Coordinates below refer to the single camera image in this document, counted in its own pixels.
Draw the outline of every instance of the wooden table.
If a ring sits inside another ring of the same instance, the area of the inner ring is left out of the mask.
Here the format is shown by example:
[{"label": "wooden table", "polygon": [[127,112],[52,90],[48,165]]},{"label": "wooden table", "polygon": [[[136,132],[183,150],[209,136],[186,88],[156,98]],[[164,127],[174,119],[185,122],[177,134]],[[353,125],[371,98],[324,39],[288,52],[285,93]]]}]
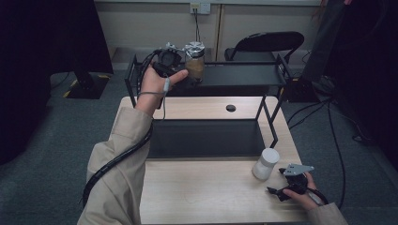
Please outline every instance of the wooden table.
[{"label": "wooden table", "polygon": [[[254,118],[260,97],[167,97],[166,119]],[[272,112],[275,97],[267,97]],[[225,109],[237,107],[235,112]],[[120,106],[131,106],[124,97]],[[154,118],[162,119],[163,110]],[[265,144],[272,141],[267,118],[258,123]],[[291,134],[279,110],[274,121],[281,159],[270,178],[263,182],[252,174],[258,157],[168,158],[146,162],[141,200],[143,224],[269,223],[305,221],[305,211],[293,201],[280,202],[266,187],[284,188],[285,178],[277,169],[301,164]]]}]

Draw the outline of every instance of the chair backrest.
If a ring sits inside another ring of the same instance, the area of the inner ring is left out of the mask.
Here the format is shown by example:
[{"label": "chair backrest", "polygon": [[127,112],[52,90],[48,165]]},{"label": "chair backrest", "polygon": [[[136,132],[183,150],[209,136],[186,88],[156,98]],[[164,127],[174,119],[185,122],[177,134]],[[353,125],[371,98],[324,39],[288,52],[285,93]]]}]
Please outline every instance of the chair backrest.
[{"label": "chair backrest", "polygon": [[296,31],[257,33],[242,39],[235,47],[231,58],[236,52],[278,52],[289,51],[284,59],[289,60],[290,54],[301,46],[304,36]]}]

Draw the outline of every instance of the person's arm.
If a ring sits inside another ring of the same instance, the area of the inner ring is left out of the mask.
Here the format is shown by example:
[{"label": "person's arm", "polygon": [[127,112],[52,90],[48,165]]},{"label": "person's arm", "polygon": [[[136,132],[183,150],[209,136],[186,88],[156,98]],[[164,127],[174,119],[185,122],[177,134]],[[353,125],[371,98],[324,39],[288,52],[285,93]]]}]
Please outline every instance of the person's arm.
[{"label": "person's arm", "polygon": [[[308,188],[316,189],[315,182],[310,173],[306,172],[305,175],[308,179]],[[308,193],[300,195],[290,189],[284,189],[283,193],[301,204],[307,211],[308,218],[313,225],[348,224],[335,203],[319,206]]]},{"label": "person's arm", "polygon": [[[179,71],[170,77],[170,85],[187,75],[187,70]],[[88,162],[87,180],[100,167],[144,138],[161,102],[164,83],[165,79],[149,67],[141,89],[159,94],[142,94],[135,109],[120,109],[109,141],[94,146]],[[139,205],[148,151],[149,143],[102,176],[92,188],[78,224],[141,224]]]}]

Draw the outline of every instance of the white wall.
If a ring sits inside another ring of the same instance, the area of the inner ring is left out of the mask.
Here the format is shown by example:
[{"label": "white wall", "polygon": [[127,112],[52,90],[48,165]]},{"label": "white wall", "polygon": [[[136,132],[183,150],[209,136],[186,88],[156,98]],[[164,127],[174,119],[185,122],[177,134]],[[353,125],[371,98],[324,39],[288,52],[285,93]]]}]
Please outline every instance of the white wall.
[{"label": "white wall", "polygon": [[[183,47],[195,40],[195,19],[188,3],[97,2],[96,6],[109,46],[150,52],[168,41]],[[201,40],[212,59],[218,56],[222,61],[225,48],[250,34],[295,30],[305,36],[302,53],[297,52],[303,55],[312,48],[316,36],[317,22],[311,20],[316,8],[212,4],[210,15],[198,16]]]}]

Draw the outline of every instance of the beige jacket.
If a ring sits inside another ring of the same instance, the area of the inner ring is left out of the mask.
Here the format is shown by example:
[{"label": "beige jacket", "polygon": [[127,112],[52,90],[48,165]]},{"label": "beige jacket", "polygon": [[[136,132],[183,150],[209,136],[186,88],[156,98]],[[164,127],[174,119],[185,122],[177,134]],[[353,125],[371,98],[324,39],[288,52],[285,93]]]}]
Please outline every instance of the beige jacket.
[{"label": "beige jacket", "polygon": [[[122,108],[108,142],[94,146],[88,162],[87,181],[103,165],[144,138],[152,118],[132,108]],[[146,144],[107,172],[93,187],[78,224],[141,224],[140,201],[143,191]],[[346,224],[336,205],[309,211],[313,224]]]}]

